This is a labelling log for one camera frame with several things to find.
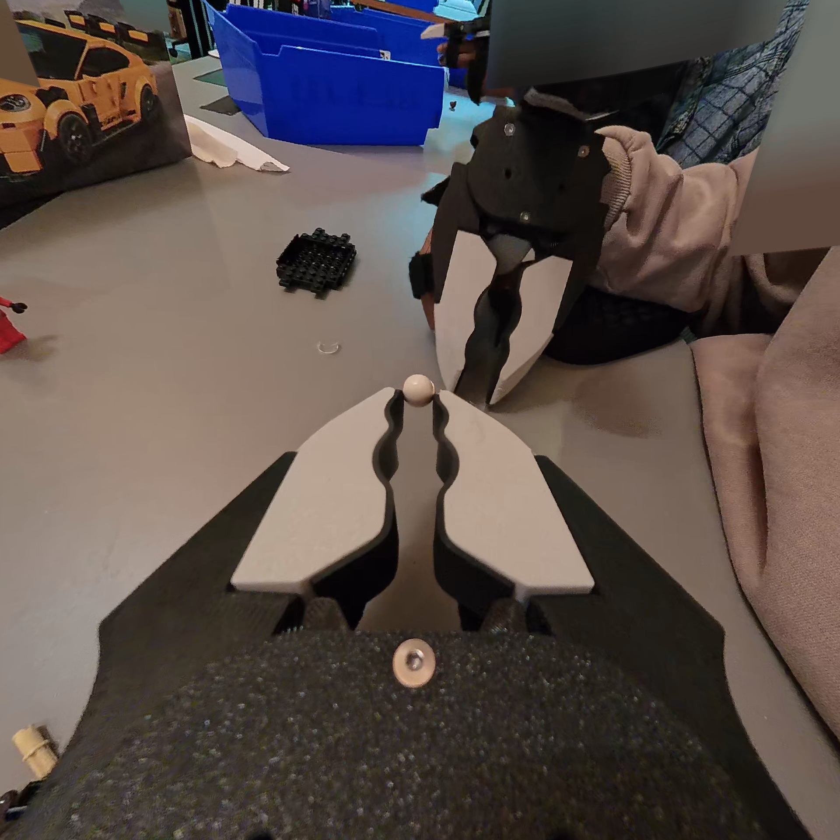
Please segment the black cloth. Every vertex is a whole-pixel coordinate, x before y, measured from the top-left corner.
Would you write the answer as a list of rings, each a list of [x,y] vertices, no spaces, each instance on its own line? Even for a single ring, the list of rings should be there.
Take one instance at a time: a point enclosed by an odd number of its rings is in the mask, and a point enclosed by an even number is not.
[[[588,287],[543,355],[564,364],[608,364],[674,342],[690,321],[681,310]]]

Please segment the person's right forearm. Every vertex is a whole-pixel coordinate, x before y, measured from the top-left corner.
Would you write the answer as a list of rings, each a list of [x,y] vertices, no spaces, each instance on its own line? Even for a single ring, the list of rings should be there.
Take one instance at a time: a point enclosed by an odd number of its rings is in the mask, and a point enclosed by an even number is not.
[[[758,152],[682,168],[649,134],[596,131],[610,165],[605,235],[589,285],[700,316],[701,331],[784,318],[799,292],[764,255],[732,255],[732,233]]]

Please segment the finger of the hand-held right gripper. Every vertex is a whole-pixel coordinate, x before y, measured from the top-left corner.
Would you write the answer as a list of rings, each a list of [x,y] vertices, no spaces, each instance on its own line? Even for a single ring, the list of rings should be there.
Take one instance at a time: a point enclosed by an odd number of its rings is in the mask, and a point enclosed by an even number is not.
[[[477,234],[458,231],[440,300],[434,308],[435,349],[444,388],[453,392],[466,366],[476,306],[497,271],[497,259]]]
[[[571,260],[550,255],[520,266],[519,319],[507,339],[507,358],[491,392],[494,406],[530,372],[553,338],[554,324],[571,276]]]

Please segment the black brick chassis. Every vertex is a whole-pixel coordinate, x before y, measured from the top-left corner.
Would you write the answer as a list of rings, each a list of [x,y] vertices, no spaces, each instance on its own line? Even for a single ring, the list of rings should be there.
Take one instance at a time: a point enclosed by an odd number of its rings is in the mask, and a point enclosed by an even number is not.
[[[278,284],[287,292],[307,291],[324,299],[343,287],[356,257],[349,234],[328,234],[318,227],[296,235],[276,260]]]

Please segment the pile of small bricks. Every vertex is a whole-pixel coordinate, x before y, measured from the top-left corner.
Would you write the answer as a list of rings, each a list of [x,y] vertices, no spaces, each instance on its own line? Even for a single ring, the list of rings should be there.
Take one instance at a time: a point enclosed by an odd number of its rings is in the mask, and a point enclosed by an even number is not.
[[[20,819],[39,792],[45,780],[58,763],[58,753],[53,738],[46,728],[35,724],[21,728],[12,738],[21,760],[32,775],[32,780],[19,790],[9,790],[1,795],[1,834]]]

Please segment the large blue plastic bin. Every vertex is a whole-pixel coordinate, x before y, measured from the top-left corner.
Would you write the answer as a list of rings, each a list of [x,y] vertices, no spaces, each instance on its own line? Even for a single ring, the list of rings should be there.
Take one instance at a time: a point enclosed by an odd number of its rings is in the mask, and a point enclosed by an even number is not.
[[[238,4],[205,4],[229,97],[267,138],[422,146],[447,71],[392,60],[372,28]]]

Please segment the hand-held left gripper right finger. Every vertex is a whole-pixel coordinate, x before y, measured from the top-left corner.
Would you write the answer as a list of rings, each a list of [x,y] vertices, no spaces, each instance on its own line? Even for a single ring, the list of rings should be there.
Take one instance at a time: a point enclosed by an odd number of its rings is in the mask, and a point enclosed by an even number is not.
[[[532,449],[456,394],[433,400],[437,475],[434,574],[459,627],[492,606],[536,596],[583,596],[595,579]]]

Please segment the torn white paper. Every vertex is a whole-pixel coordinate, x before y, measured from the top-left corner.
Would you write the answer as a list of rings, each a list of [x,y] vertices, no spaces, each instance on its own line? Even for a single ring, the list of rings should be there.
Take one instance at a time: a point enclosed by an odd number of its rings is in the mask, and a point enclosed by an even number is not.
[[[220,169],[242,164],[255,172],[289,172],[289,166],[232,133],[188,115],[184,121],[192,156],[199,161]]]

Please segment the red toy minifigure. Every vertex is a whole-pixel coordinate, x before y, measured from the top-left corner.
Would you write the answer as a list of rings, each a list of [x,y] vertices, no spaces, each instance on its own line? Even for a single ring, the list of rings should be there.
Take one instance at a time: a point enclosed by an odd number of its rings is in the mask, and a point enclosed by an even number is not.
[[[23,332],[18,330],[12,320],[9,318],[7,311],[16,314],[22,314],[27,311],[28,306],[23,302],[11,301],[1,296],[1,355],[16,348],[19,344],[25,342],[27,337]]]

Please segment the yellow car picture box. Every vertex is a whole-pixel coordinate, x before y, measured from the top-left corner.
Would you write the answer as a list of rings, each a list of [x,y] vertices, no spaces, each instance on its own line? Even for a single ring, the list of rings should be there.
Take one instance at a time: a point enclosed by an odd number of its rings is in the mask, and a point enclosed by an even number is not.
[[[171,41],[128,2],[7,2],[35,83],[1,82],[1,225],[192,155]]]

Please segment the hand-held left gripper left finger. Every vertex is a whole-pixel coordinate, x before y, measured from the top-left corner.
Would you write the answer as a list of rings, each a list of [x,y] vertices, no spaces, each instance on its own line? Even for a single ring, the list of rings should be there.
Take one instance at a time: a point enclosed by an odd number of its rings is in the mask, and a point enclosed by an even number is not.
[[[347,624],[396,577],[401,391],[386,387],[308,438],[230,580],[239,592],[331,599]]]

